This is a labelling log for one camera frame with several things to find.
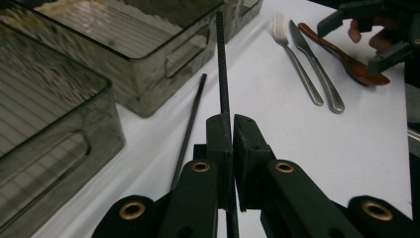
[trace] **clear plastic container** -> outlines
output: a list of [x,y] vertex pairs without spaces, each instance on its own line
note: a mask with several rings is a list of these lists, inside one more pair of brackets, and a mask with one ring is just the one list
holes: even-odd
[[29,237],[123,146],[110,82],[0,23],[0,237]]
[[225,0],[225,41],[229,42],[259,14],[263,0]]
[[106,75],[116,101],[153,115],[216,45],[223,0],[4,0],[0,20]]

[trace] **black stick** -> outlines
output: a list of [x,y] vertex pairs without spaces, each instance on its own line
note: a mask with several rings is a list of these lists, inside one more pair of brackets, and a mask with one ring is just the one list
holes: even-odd
[[[225,30],[223,26],[223,13],[218,12],[216,16],[216,28],[217,28],[217,57],[219,64],[219,90],[220,90],[220,109],[222,118],[225,120],[225,131],[229,133],[230,139],[232,140],[231,132],[231,115],[229,109],[229,91],[228,91],[228,73],[226,67],[226,53],[225,53]],[[228,210],[226,211],[226,225],[228,238],[239,238],[239,227],[238,227],[238,212],[236,204],[235,184],[233,174],[231,172],[233,168],[228,168],[226,173],[228,174],[228,187],[229,194],[227,197]]]
[[200,79],[200,85],[198,86],[197,94],[195,95],[194,102],[192,104],[191,115],[189,117],[188,126],[186,127],[184,140],[182,142],[181,150],[179,152],[178,161],[176,163],[175,172],[173,174],[172,185],[170,186],[170,190],[174,190],[176,188],[176,184],[178,183],[179,176],[181,173],[185,151],[188,146],[189,138],[191,136],[192,127],[194,126],[195,116],[197,115],[198,105],[200,104],[201,94],[203,93],[204,84],[207,79],[207,74],[203,73]]

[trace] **fork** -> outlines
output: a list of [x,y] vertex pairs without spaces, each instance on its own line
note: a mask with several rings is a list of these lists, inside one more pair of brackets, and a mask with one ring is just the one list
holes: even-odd
[[315,88],[314,84],[312,83],[305,69],[303,69],[302,64],[300,64],[299,59],[297,59],[294,52],[288,46],[287,31],[286,31],[284,16],[280,13],[275,14],[272,20],[272,37],[274,38],[276,43],[284,47],[285,51],[287,52],[291,61],[293,62],[294,67],[297,70],[297,73],[302,79],[303,85],[305,86],[306,91],[308,91],[309,96],[312,99],[312,101],[315,103],[315,105],[322,106],[324,104],[324,101],[319,95],[317,89]]

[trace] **brass screw insert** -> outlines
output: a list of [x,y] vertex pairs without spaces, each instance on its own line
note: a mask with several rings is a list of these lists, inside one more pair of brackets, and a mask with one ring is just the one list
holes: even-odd
[[204,162],[197,162],[197,163],[194,163],[194,165],[192,165],[192,169],[195,172],[203,173],[210,170],[210,165]]
[[130,201],[120,209],[120,216],[125,220],[133,220],[145,212],[146,207],[139,201]]
[[362,203],[362,209],[365,213],[369,216],[376,218],[382,221],[389,221],[392,220],[392,213],[384,206],[372,202],[372,201],[364,201]]
[[275,165],[275,168],[283,173],[292,173],[294,171],[294,167],[285,162],[279,162]]

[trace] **black rod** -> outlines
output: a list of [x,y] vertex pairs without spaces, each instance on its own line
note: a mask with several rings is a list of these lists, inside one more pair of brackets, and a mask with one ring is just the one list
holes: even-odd
[[231,133],[231,115],[229,109],[229,90],[228,90],[228,73],[226,67],[225,53],[225,33],[223,27],[223,13],[218,12],[216,17],[217,29],[217,57],[219,64],[219,90],[220,90],[220,109],[221,114],[226,120],[226,130],[232,139]]
[[184,140],[182,142],[181,150],[179,152],[178,161],[176,163],[175,172],[173,174],[172,184],[170,190],[174,190],[178,184],[179,175],[181,173],[186,148],[188,147],[189,138],[191,136],[192,127],[194,126],[195,116],[197,115],[198,105],[200,104],[201,94],[203,94],[204,84],[206,83],[207,74],[201,75],[200,84],[198,86],[197,94],[195,95],[194,102],[191,108],[191,115],[189,116],[188,125],[186,127]]

